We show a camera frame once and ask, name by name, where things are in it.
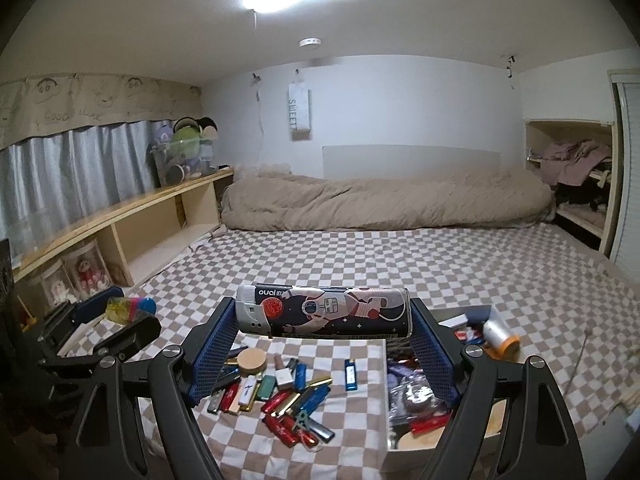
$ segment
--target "white wall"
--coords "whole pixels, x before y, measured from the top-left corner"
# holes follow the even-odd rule
[[[203,88],[203,111],[218,124],[218,163],[288,162],[294,173],[322,176],[322,147],[341,144],[420,144],[490,150],[502,164],[523,160],[518,90],[505,70],[421,56],[354,56],[329,66],[273,66],[222,78]],[[292,140],[288,85],[295,69],[310,88],[309,140]]]
[[[525,119],[614,121],[607,70],[640,67],[640,48],[532,68],[519,76]]]

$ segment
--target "wooden board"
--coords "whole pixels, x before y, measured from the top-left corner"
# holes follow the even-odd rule
[[[149,247],[144,253],[129,260],[129,272],[136,286],[146,282],[167,266],[178,254],[202,235],[218,227],[218,224],[186,226],[160,243]]]
[[[527,149],[542,153],[552,142],[594,139],[612,145],[611,124],[581,120],[527,120]]]
[[[111,224],[99,230],[97,239],[104,263],[107,265],[107,270],[114,283],[122,286],[133,286],[134,282],[129,272],[115,225]]]
[[[585,219],[580,218],[578,215],[575,215],[565,209],[560,209],[558,208],[556,210],[556,212],[562,217],[562,218],[566,218],[567,220],[573,222],[576,225],[579,225],[580,227],[582,227],[583,229],[587,229],[588,232],[590,232],[591,234],[596,235],[598,238],[602,238],[602,234],[603,234],[603,229],[600,229],[598,226],[593,225],[590,222],[587,222]]]
[[[173,199],[146,207],[135,215],[118,220],[114,225],[127,262],[180,230]]]
[[[184,213],[189,225],[220,224],[216,190],[213,184],[192,189],[181,195]]]
[[[229,177],[233,175],[233,172],[234,170],[229,168],[228,170],[221,170],[203,178],[178,184],[178,186],[156,189],[130,200],[119,202],[110,208],[84,218],[59,232],[58,237],[42,250],[27,254],[22,259],[20,266],[14,269],[14,280],[17,282],[23,279],[27,274],[35,270],[40,265],[46,263],[48,260],[67,250],[69,247],[84,238],[96,234],[99,230],[109,226],[110,224],[191,189],[206,186],[216,180]]]
[[[542,159],[530,156],[530,157],[527,158],[527,162],[530,162],[531,164],[535,165],[536,167],[539,167],[540,164],[542,164]],[[591,171],[589,173],[589,177],[592,178],[593,180],[597,180],[599,182],[602,179],[602,173],[603,173],[603,171],[593,170],[593,171]],[[607,176],[607,182],[611,182],[611,175]]]
[[[502,420],[504,419],[504,410],[506,409],[507,401],[500,400],[496,402],[491,408],[491,415],[489,416],[489,423],[487,424],[484,437],[492,436],[500,433],[502,428]],[[433,449],[438,445],[438,441],[442,436],[445,428],[438,428],[437,430],[429,431],[419,436],[413,436],[411,432],[403,435],[398,440],[398,449],[400,451],[414,450],[414,449]]]

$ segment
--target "blue lighter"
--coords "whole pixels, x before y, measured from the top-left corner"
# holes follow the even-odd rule
[[[353,359],[344,360],[344,389],[348,392],[358,389],[356,379],[356,361]]]
[[[293,388],[297,392],[302,392],[306,384],[306,365],[298,363],[296,366],[296,377],[293,381]]]
[[[306,412],[307,415],[311,415],[320,403],[324,400],[324,398],[329,395],[331,388],[326,384],[321,384],[316,388],[313,395],[308,398],[308,400],[300,406],[300,412]]]

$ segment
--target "clothes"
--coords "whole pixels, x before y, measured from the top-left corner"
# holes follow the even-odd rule
[[[580,186],[593,168],[611,156],[611,147],[596,140],[557,142],[543,153],[540,177],[550,186]]]

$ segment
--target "gray curtain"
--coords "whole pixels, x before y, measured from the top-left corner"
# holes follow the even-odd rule
[[[42,247],[66,226],[155,188],[158,177],[147,147],[165,124],[169,121],[91,126],[2,150],[0,239],[9,238],[12,256]]]

